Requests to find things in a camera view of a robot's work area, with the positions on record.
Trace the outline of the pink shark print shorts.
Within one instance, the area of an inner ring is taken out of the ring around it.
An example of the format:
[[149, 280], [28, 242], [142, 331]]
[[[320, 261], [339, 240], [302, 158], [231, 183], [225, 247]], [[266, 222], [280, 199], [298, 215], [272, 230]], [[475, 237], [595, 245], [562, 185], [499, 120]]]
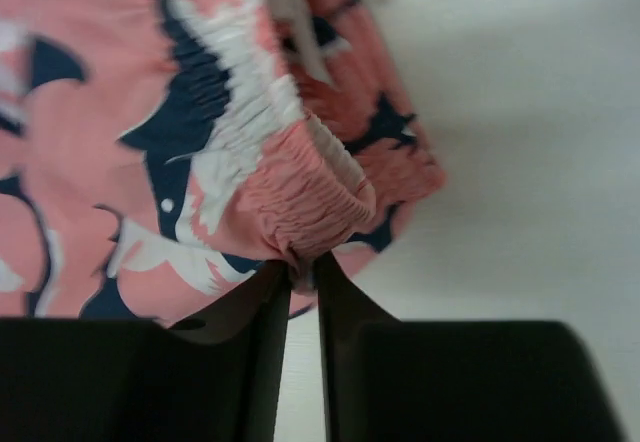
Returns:
[[1, 312], [355, 274], [444, 174], [362, 0], [1, 0]]

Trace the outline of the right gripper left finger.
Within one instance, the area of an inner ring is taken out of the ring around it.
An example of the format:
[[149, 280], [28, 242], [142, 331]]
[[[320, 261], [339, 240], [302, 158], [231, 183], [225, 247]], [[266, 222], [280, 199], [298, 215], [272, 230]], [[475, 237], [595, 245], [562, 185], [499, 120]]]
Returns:
[[288, 270], [266, 263], [191, 317], [5, 318], [5, 441], [270, 441], [289, 310]]

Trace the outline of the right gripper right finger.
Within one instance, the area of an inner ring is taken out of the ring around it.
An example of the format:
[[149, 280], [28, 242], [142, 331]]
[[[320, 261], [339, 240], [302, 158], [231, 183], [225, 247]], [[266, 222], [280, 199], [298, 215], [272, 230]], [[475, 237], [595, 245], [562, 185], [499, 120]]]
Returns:
[[313, 267], [331, 441], [621, 441], [577, 334], [549, 320], [403, 321], [333, 255]]

